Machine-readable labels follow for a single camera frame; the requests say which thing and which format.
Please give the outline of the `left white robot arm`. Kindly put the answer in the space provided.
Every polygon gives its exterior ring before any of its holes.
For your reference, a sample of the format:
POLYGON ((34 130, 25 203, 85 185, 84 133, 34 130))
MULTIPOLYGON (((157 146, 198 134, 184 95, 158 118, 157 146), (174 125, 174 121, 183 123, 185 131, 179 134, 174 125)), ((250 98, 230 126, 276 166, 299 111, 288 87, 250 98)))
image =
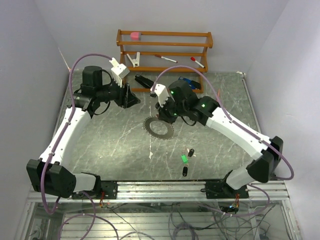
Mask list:
POLYGON ((68 198, 80 191, 96 199, 102 193, 101 177, 93 173, 73 174, 67 166, 73 149, 89 121, 96 115, 101 103, 115 102, 123 109, 140 103, 123 79, 129 74, 124 65, 114 66, 109 73, 110 83, 103 84, 105 70, 86 66, 82 71, 80 88, 72 94, 74 102, 67 106, 63 121, 49 146, 38 159, 31 159, 26 170, 36 192, 68 198))

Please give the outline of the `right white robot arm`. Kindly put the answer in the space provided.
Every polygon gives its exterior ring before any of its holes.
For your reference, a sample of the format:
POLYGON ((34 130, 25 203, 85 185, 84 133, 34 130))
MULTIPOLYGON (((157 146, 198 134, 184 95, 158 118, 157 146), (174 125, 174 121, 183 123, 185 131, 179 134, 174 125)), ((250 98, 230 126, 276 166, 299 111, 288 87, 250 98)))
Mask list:
POLYGON ((254 181, 267 183, 280 163, 283 140, 278 136, 270 138, 233 117, 209 96, 197 97, 189 84, 182 80, 169 87, 156 84, 151 90, 156 95, 158 119, 173 124, 178 117, 189 118, 223 134, 252 158, 247 166, 231 170, 220 186, 221 194, 233 197, 242 186, 254 181))

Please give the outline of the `metal disc with keyrings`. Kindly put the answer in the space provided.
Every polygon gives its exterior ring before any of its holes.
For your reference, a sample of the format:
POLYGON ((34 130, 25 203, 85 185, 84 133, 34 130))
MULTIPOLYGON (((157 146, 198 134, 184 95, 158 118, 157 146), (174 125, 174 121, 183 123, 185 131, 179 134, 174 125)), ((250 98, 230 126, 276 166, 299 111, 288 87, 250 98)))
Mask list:
POLYGON ((147 117, 143 122, 143 128, 154 138, 169 140, 174 135, 174 129, 171 124, 159 120, 155 116, 147 117))

